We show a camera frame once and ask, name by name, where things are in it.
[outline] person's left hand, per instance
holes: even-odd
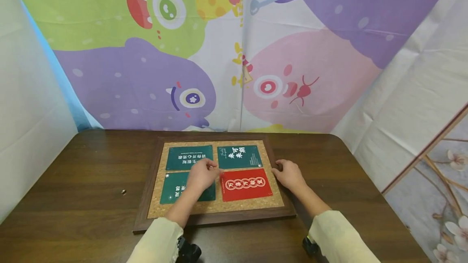
[[[199,160],[188,174],[187,190],[196,191],[201,195],[221,173],[222,170],[219,169],[218,164],[211,159]]]

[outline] wooden table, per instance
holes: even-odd
[[[132,226],[158,137],[193,134],[230,133],[78,134],[0,225],[0,261],[125,262],[141,237]],[[298,163],[309,186],[342,211],[382,262],[429,261],[341,140],[268,136],[275,156]],[[185,237],[199,245],[204,263],[311,262],[301,246],[311,220],[295,206],[295,219],[187,228]]]

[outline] pink flower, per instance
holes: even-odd
[[[436,256],[439,263],[459,263],[460,260],[452,251],[447,250],[447,248],[438,244],[437,249],[434,249],[434,255]]]
[[[453,153],[450,149],[447,150],[448,159],[450,159],[450,167],[457,171],[463,171],[465,169],[465,165],[468,164],[468,156],[466,155],[459,155],[457,153]]]
[[[460,217],[458,225],[449,221],[445,223],[445,226],[455,235],[455,242],[458,248],[463,251],[468,251],[468,217]]]

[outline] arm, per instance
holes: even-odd
[[[194,164],[188,174],[187,188],[164,217],[184,228],[195,202],[213,184],[219,173],[221,170],[218,164],[207,158]]]
[[[184,234],[183,228],[192,207],[220,173],[218,165],[209,159],[194,164],[188,174],[185,191],[164,217],[151,223],[127,263],[175,262],[178,257],[177,241]]]
[[[367,248],[359,233],[339,211],[332,209],[309,188],[298,165],[292,161],[278,160],[282,171],[272,169],[278,181],[304,205],[314,218],[309,239],[315,241],[330,263],[379,263]]]

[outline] green cartoon monster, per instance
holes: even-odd
[[[210,19],[241,0],[23,0],[53,50],[122,47],[138,37],[160,51],[188,58],[204,41]]]

